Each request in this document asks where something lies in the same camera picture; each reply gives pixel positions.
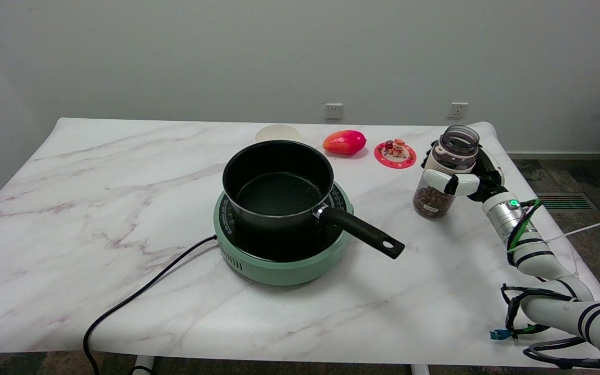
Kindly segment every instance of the connector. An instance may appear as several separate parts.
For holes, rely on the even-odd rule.
[[[513,334],[509,330],[493,330],[490,331],[490,340],[506,340]]]

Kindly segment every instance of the wall outlet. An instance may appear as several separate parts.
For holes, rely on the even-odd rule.
[[[344,105],[341,103],[326,103],[326,119],[339,120],[344,117]]]
[[[447,119],[460,119],[467,113],[469,103],[451,103],[451,109],[446,115]]]

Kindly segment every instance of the glass jar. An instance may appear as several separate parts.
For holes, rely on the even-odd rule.
[[[476,163],[480,137],[472,128],[454,125],[432,143],[423,162],[423,170],[436,169],[448,175],[469,173]],[[414,209],[424,218],[440,218],[451,208],[454,195],[445,194],[428,185],[421,177],[414,193]]]

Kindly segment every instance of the table leg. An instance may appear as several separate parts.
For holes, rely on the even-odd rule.
[[[152,369],[154,366],[154,357],[153,356],[138,356],[135,358],[135,366],[145,366],[148,369]],[[133,375],[149,375],[149,372],[145,370],[134,370]]]
[[[407,373],[409,375],[429,375],[427,365],[407,365]]]

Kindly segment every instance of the black saucepan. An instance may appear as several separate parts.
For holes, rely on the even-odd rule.
[[[266,141],[241,150],[226,164],[223,187],[236,225],[267,240],[306,235],[326,223],[390,258],[404,250],[402,242],[378,228],[324,204],[333,188],[333,168],[323,154],[303,143]]]

